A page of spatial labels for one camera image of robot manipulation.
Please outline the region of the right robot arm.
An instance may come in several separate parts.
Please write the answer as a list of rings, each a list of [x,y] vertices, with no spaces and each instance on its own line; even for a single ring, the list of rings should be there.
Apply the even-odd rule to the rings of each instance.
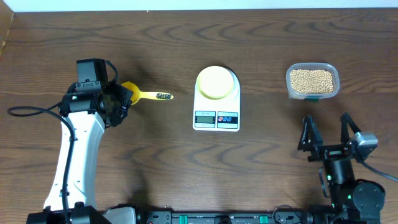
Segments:
[[[308,208],[302,223],[380,223],[386,191],[374,181],[356,179],[351,161],[364,164],[377,148],[378,138],[361,131],[348,113],[340,118],[340,143],[325,145],[313,120],[303,119],[303,131],[297,149],[309,152],[309,162],[321,162],[318,170],[323,195],[331,205]]]

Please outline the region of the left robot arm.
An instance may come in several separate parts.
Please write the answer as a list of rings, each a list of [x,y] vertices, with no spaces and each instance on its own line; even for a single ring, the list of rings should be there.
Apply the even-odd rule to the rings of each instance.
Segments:
[[[95,175],[100,142],[108,126],[127,116],[132,91],[111,83],[86,88],[77,83],[59,105],[62,143],[57,170],[44,209],[28,223],[135,223],[136,211],[118,205],[102,213],[95,202]]]

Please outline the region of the yellow measuring scoop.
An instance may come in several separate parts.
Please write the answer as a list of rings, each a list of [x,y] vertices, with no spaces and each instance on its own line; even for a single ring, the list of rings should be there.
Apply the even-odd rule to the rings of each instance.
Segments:
[[[121,84],[123,87],[132,91],[131,104],[135,105],[140,99],[169,101],[174,98],[170,93],[155,92],[155,91],[141,91],[139,87],[132,82],[124,82]]]

